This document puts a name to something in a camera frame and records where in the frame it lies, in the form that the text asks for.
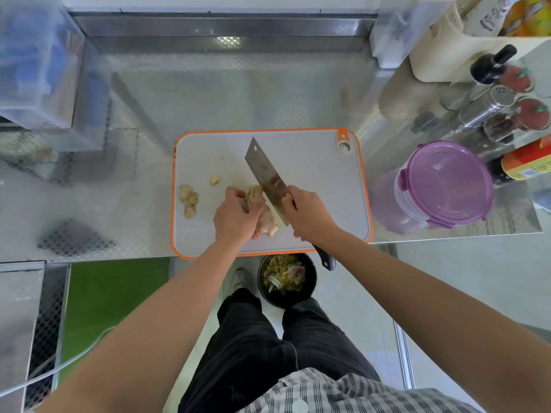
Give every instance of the metal drain grate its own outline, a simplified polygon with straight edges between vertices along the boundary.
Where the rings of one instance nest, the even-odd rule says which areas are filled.
[[[59,330],[63,316],[67,272],[70,265],[46,265],[40,306],[32,341],[29,374],[42,366],[34,375],[41,375],[54,368],[59,341]],[[26,388],[25,410],[41,403],[52,390],[53,377],[48,377]]]

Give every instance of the black pants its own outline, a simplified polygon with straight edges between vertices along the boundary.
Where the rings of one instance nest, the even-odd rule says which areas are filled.
[[[283,315],[283,340],[262,314],[260,299],[238,289],[218,310],[211,338],[182,397],[179,413],[235,413],[280,378],[312,367],[333,379],[348,373],[381,381],[375,368],[313,298]]]

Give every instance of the stainless steel countertop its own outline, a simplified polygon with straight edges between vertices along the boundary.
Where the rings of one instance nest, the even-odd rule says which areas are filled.
[[[67,156],[63,182],[0,162],[0,261],[173,255],[172,146],[187,131],[347,127],[361,139],[368,189],[423,142],[409,131],[411,110],[377,101],[407,86],[408,65],[380,96],[394,72],[377,67],[361,37],[91,41],[114,70],[106,150]],[[400,236],[374,220],[372,242],[541,232],[524,183],[497,193],[486,221]],[[78,245],[68,235],[79,236]]]

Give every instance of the cleaver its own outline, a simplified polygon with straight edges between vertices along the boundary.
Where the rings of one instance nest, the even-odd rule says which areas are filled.
[[[281,217],[281,220],[283,220],[283,223],[285,223],[286,226],[289,226],[289,222],[287,221],[283,211],[281,199],[287,196],[292,200],[293,197],[291,197],[287,185],[283,182],[254,137],[252,138],[247,154],[245,155],[245,161],[247,161],[249,168],[251,168],[252,173],[258,181],[258,184],[260,184],[264,190],[266,197],[268,197],[268,200],[272,203],[272,206],[279,214],[279,217]],[[323,266],[329,271],[334,271],[337,266],[337,261],[333,258],[333,256],[330,256],[327,252],[314,244],[313,247],[320,255]]]

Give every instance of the person's right hand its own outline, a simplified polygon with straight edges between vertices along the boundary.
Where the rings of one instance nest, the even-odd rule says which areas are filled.
[[[287,220],[295,231],[295,238],[317,245],[325,237],[332,235],[335,229],[339,229],[319,195],[295,186],[289,186],[289,191],[296,208],[287,197],[282,199],[282,204]]]

